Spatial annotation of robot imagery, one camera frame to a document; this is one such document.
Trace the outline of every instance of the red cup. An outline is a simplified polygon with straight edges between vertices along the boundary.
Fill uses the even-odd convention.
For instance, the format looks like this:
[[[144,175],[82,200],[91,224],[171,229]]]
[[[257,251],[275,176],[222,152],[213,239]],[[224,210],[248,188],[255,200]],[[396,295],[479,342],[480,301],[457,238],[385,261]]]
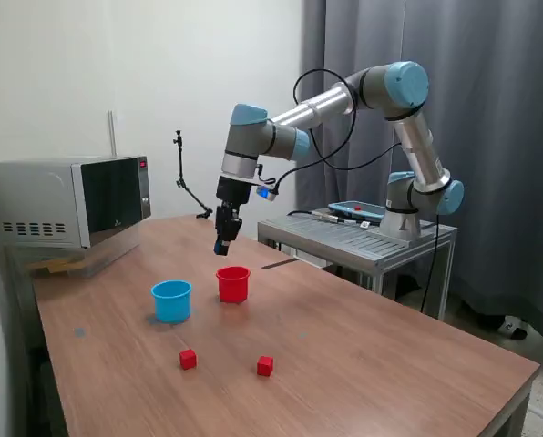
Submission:
[[[247,282],[250,270],[232,266],[217,270],[219,299],[226,303],[242,303],[247,299]]]

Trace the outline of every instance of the floor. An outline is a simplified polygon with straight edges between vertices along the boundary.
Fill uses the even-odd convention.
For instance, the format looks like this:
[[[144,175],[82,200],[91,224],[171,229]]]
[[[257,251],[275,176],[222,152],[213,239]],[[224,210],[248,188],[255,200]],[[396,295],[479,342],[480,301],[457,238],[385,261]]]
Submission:
[[[421,297],[421,292],[417,291],[404,296],[401,302],[404,305],[416,308],[421,303]],[[530,328],[528,336],[524,340],[508,340],[495,332],[482,330],[478,327],[474,314],[467,307],[463,306],[459,299],[449,299],[446,308],[446,322],[540,363],[540,374],[533,383],[530,404],[543,410],[543,337],[540,334]],[[528,412],[523,436],[543,437],[543,419],[532,412]]]

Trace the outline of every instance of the blue cup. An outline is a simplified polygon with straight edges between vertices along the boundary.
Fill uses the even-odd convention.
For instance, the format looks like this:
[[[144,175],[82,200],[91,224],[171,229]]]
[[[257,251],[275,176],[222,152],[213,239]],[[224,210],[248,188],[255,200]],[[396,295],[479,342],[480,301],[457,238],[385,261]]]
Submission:
[[[182,323],[190,316],[190,291],[186,280],[171,279],[152,287],[156,318],[163,323]]]

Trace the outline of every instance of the microwave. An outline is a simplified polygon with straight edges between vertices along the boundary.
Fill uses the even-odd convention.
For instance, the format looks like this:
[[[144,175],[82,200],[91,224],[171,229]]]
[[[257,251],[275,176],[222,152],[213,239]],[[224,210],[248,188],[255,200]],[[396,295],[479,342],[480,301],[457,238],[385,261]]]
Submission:
[[[0,244],[89,249],[149,216],[146,157],[0,162]]]

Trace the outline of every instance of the robotic arm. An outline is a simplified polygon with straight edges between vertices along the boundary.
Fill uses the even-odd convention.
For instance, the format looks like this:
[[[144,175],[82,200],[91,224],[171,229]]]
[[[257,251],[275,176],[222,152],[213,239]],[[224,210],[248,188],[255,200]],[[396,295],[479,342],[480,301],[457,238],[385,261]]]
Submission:
[[[374,66],[336,83],[331,89],[301,102],[294,109],[268,118],[267,111],[238,104],[231,116],[227,146],[221,166],[217,198],[215,253],[227,255],[241,228],[240,205],[248,202],[251,187],[273,200],[277,187],[253,177],[259,155],[295,160],[304,156],[310,139],[303,129],[317,127],[328,118],[358,108],[381,109],[394,127],[413,171],[393,173],[387,186],[386,213],[381,232],[396,239],[417,239],[421,209],[451,214],[464,196],[464,186],[452,180],[432,147],[433,136],[421,108],[429,82],[415,62]]]

